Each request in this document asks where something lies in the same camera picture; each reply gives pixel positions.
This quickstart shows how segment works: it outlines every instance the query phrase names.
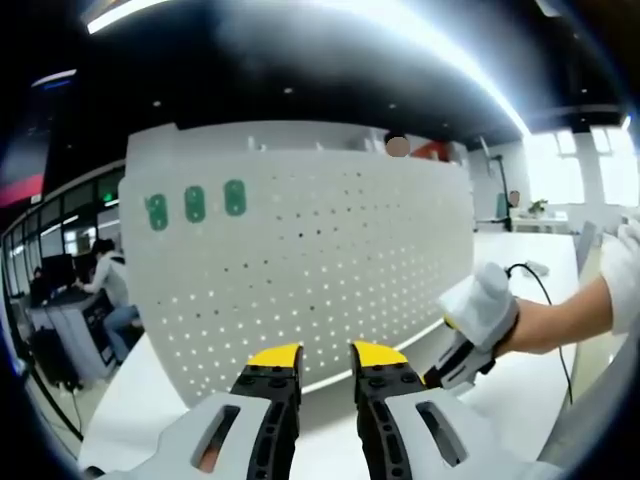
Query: white table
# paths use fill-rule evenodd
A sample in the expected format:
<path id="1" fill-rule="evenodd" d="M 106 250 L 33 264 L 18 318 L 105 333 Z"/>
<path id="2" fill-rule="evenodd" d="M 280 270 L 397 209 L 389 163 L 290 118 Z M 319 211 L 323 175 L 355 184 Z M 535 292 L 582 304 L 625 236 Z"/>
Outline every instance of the white table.
<path id="1" fill-rule="evenodd" d="M 551 233 L 563 233 L 566 232 L 569 227 L 569 216 L 567 212 L 555 212 L 554 215 L 541 215 L 539 217 L 511 217 L 511 225 L 513 231 L 518 231 L 521 227 L 538 227 L 542 229 L 549 229 Z"/>
<path id="2" fill-rule="evenodd" d="M 534 260 L 548 265 L 550 273 L 543 281 L 554 302 L 578 289 L 569 236 L 480 233 L 475 236 L 475 247 L 477 261 L 508 266 Z M 512 290 L 523 298 L 544 302 L 535 281 L 520 273 L 512 279 Z M 433 355 L 444 347 L 437 332 L 407 349 L 412 351 L 407 355 L 416 371 L 426 371 Z M 575 345 L 565 347 L 564 354 L 571 372 Z M 542 356 L 509 354 L 461 398 L 491 420 L 506 448 L 523 459 L 535 460 L 561 410 L 566 387 L 557 351 Z M 356 433 L 352 389 L 352 381 L 346 380 L 303 397 L 292 480 L 369 478 Z M 105 471 L 131 469 L 154 453 L 160 432 L 186 411 L 144 336 L 96 409 L 85 433 L 79 466 L 95 465 Z"/>

